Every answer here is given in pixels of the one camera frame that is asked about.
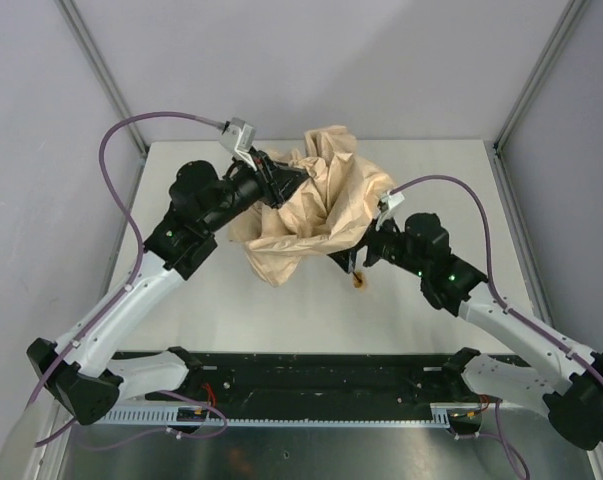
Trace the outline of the aluminium frame post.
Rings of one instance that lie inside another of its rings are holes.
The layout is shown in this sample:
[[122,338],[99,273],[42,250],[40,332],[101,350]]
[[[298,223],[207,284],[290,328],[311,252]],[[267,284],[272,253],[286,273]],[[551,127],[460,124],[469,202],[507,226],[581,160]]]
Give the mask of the aluminium frame post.
[[591,2],[588,0],[570,0],[567,2],[493,142],[493,148],[498,154],[505,149],[513,133],[540,93],[590,4]]
[[132,112],[128,102],[124,98],[77,3],[73,0],[55,0],[54,4],[74,37],[117,119],[124,120],[131,117]]

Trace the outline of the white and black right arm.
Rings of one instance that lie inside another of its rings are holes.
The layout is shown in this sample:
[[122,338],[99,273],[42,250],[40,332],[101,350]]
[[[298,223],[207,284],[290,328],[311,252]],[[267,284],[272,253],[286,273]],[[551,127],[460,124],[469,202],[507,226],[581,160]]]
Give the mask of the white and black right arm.
[[352,273],[360,250],[366,252],[365,267],[384,260],[417,276],[431,307],[480,328],[526,363],[501,364],[465,347],[446,368],[469,390],[540,414],[580,449],[591,451],[603,442],[603,352],[497,299],[489,277],[453,254],[437,215],[413,214],[403,228],[392,219],[375,220],[355,246],[330,257]]

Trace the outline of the left aluminium frame post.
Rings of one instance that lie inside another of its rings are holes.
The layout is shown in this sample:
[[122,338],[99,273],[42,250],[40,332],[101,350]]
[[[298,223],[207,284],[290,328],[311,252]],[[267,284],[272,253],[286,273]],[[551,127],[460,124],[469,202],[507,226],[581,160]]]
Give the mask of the left aluminium frame post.
[[77,3],[73,0],[55,0],[54,4],[74,37],[117,119],[124,120],[131,117],[132,112],[128,102],[124,98]]

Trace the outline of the beige and black folding umbrella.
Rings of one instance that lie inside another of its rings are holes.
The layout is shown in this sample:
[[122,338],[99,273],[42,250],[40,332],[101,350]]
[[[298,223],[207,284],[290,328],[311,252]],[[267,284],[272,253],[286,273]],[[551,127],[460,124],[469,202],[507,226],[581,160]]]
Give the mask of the beige and black folding umbrella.
[[307,257],[355,246],[377,211],[391,176],[357,153],[357,139],[344,126],[305,133],[305,150],[274,158],[305,170],[309,179],[282,207],[259,201],[232,220],[228,240],[240,245],[257,277],[273,287],[290,279]]

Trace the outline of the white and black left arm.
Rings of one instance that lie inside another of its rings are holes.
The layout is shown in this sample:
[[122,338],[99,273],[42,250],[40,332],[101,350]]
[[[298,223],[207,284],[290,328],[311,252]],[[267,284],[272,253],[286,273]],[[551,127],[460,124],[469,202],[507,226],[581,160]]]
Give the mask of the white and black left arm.
[[123,400],[175,391],[200,369],[181,347],[127,360],[114,355],[152,308],[212,254],[218,230],[258,202],[282,207],[309,178],[262,151],[248,155],[253,165],[236,160],[224,176],[204,160],[183,165],[169,188],[168,211],[140,242],[127,278],[71,331],[28,347],[44,387],[79,424],[97,422]]

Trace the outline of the right aluminium frame post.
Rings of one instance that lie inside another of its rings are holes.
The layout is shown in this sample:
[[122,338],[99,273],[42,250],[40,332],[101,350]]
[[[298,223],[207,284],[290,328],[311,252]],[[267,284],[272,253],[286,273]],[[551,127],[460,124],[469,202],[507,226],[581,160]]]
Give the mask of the right aluminium frame post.
[[498,154],[505,149],[513,133],[540,93],[590,4],[591,2],[588,0],[570,0],[567,2],[493,142],[493,148]]

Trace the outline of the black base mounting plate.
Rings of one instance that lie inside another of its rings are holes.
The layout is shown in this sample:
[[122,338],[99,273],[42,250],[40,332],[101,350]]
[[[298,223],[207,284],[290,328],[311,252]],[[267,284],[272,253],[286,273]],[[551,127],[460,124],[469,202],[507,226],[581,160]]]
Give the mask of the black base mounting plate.
[[424,420],[435,403],[481,412],[493,398],[444,369],[442,354],[198,353],[177,393],[232,420]]

